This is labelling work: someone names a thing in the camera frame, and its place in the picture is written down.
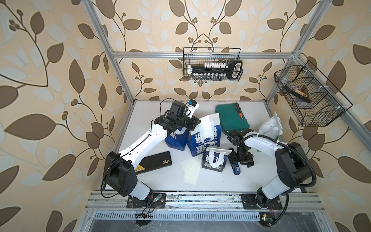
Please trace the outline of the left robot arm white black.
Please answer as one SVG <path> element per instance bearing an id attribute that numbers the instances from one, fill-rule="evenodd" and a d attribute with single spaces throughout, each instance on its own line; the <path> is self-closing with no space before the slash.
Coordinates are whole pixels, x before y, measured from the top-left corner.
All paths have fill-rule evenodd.
<path id="1" fill-rule="evenodd" d="M 152 189 L 138 181 L 135 169 L 156 145 L 177 129 L 194 130 L 201 123 L 194 116 L 199 106 L 196 100 L 186 104 L 173 102 L 171 108 L 153 120 L 150 129 L 132 145 L 118 153 L 110 152 L 105 160 L 100 190 L 107 184 L 123 197 L 131 196 L 140 201 L 153 199 Z"/>

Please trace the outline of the blue stapler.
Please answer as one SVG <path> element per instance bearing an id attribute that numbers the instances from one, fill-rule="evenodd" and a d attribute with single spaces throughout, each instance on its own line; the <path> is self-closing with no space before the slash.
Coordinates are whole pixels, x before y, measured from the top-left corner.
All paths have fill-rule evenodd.
<path id="1" fill-rule="evenodd" d="M 231 156 L 229 156 L 229 161 L 230 161 L 233 173 L 235 175 L 239 175 L 241 173 L 241 170 L 240 170 L 238 162 L 234 162 Z"/>

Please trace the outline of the large blue white tote bag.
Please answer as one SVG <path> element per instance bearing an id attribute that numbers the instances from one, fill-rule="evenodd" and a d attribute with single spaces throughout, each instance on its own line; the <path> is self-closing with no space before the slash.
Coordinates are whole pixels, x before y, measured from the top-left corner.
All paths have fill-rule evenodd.
<path id="1" fill-rule="evenodd" d="M 200 124 L 190 131 L 187 146 L 192 157 L 201 155 L 208 147 L 219 147 L 221 126 L 219 113 L 200 118 Z"/>

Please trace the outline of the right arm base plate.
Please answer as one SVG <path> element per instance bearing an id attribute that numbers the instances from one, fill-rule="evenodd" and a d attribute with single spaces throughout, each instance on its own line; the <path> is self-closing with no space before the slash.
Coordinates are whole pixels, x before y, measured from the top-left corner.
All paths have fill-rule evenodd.
<path id="1" fill-rule="evenodd" d="M 243 208 L 246 210 L 261 209 L 261 210 L 281 210 L 283 206 L 279 197 L 268 199 L 264 194 L 241 194 L 240 195 Z"/>

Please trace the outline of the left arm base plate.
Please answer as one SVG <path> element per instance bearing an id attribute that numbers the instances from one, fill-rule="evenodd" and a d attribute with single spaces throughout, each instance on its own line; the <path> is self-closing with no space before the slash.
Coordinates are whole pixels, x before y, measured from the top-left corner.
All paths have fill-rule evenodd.
<path id="1" fill-rule="evenodd" d="M 150 192 L 144 200 L 128 196 L 127 208 L 145 209 L 147 206 L 156 205 L 156 208 L 164 208 L 167 194 L 164 192 Z"/>

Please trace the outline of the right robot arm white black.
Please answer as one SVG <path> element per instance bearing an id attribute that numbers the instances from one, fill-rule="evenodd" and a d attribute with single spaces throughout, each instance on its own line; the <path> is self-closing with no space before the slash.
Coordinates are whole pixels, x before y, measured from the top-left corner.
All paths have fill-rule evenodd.
<path id="1" fill-rule="evenodd" d="M 232 130 L 226 135 L 238 148 L 254 148 L 275 159 L 277 175 L 257 190 L 257 204 L 263 206 L 280 195 L 317 183 L 315 169 L 298 143 L 283 143 L 251 129 Z"/>

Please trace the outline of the small blue white bag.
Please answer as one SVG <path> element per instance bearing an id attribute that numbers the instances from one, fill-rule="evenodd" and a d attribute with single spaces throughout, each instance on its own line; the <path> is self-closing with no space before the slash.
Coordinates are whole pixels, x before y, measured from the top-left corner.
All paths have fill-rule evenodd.
<path id="1" fill-rule="evenodd" d="M 230 149 L 207 148 L 203 154 L 201 168 L 222 173 L 231 152 Z"/>

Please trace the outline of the white receipt paper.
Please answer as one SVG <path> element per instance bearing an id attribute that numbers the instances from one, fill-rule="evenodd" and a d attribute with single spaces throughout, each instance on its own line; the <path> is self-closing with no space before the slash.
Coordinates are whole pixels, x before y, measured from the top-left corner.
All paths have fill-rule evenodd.
<path id="1" fill-rule="evenodd" d="M 198 127 L 201 140 L 204 142 L 207 139 L 220 139 L 221 126 L 219 113 L 211 114 L 201 118 L 201 123 Z"/>

